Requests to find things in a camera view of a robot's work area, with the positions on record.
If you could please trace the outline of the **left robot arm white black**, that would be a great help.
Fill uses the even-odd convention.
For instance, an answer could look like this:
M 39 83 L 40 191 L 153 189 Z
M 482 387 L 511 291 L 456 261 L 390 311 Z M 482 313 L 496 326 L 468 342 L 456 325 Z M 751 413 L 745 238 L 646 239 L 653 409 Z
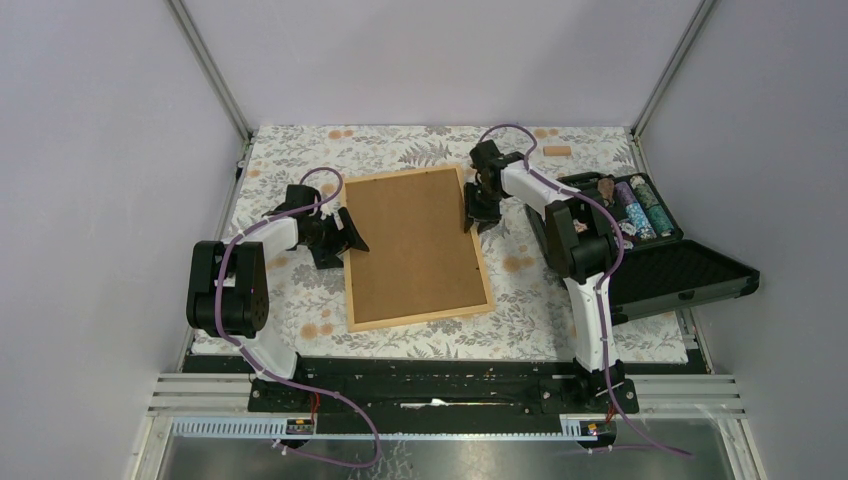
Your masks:
M 229 241 L 200 241 L 192 251 L 186 317 L 195 330 L 235 346 L 256 376 L 274 382 L 272 398 L 296 411 L 316 391 L 295 374 L 299 354 L 266 329 L 270 291 L 266 261 L 299 247 L 309 250 L 319 270 L 341 268 L 349 250 L 368 252 L 345 207 L 325 215 L 326 202 L 310 186 L 289 185 L 284 202 L 256 228 Z

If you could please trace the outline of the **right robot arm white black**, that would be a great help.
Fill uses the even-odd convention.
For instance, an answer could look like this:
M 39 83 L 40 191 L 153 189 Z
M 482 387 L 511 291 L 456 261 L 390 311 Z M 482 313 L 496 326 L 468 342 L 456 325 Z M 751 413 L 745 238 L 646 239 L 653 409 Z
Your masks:
M 520 152 L 504 154 L 485 140 L 470 158 L 475 175 L 463 191 L 465 230 L 497 225 L 510 198 L 541 217 L 549 266 L 566 286 L 577 332 L 568 391 L 583 410 L 624 416 L 627 380 L 613 349 L 609 299 L 610 278 L 624 255 L 617 222 L 598 200 L 533 169 Z

